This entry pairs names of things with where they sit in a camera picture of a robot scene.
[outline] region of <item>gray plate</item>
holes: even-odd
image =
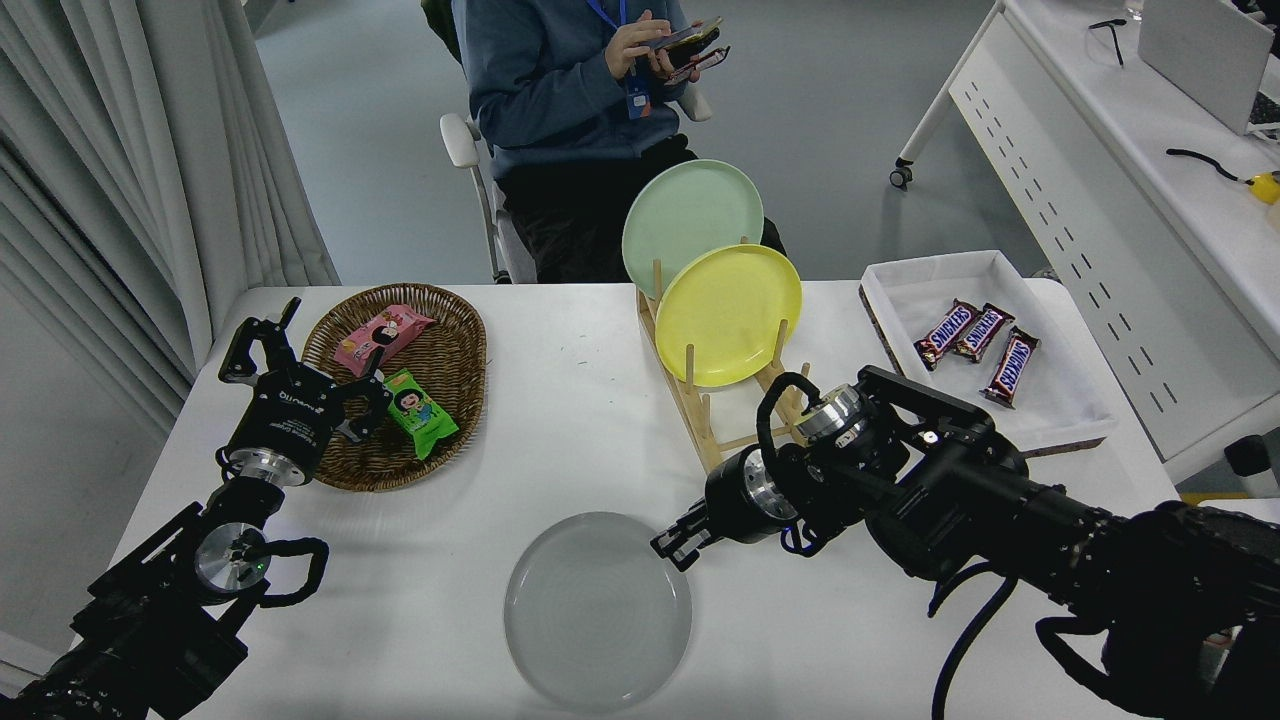
[[[657,533],[585,512],[538,537],[507,585],[507,646],[530,685],[572,710],[608,712],[655,693],[692,625],[689,582],[649,548]]]

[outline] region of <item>pink snack package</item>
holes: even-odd
[[[333,359],[342,363],[357,378],[365,374],[369,356],[383,348],[383,361],[413,342],[422,331],[435,324],[435,319],[413,310],[408,305],[389,305],[372,320],[356,329],[338,345]]]

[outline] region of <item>wicker basket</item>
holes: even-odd
[[[435,318],[417,340],[383,363],[390,375],[408,368],[431,398],[458,424],[458,432],[435,445],[426,460],[413,454],[413,441],[396,423],[383,423],[374,436],[352,443],[334,436],[316,470],[316,479],[349,491],[385,491],[426,477],[462,450],[484,409],[485,332],[475,307],[457,295],[429,284],[388,284],[355,295],[330,310],[307,338],[302,360],[338,382],[351,382],[351,370],[333,359],[334,348],[356,328],[388,305],[403,304]],[[348,416],[365,411],[365,401],[351,401]]]

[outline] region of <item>caster wheel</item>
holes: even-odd
[[[896,168],[888,174],[888,183],[899,190],[906,190],[909,182],[911,182],[911,168]]]

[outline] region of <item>black pants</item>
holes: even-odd
[[[534,256],[538,282],[630,282],[622,225],[631,204],[659,173],[695,159],[689,138],[677,135],[639,160],[526,165],[499,179],[516,232]],[[786,252],[768,218],[762,243]]]

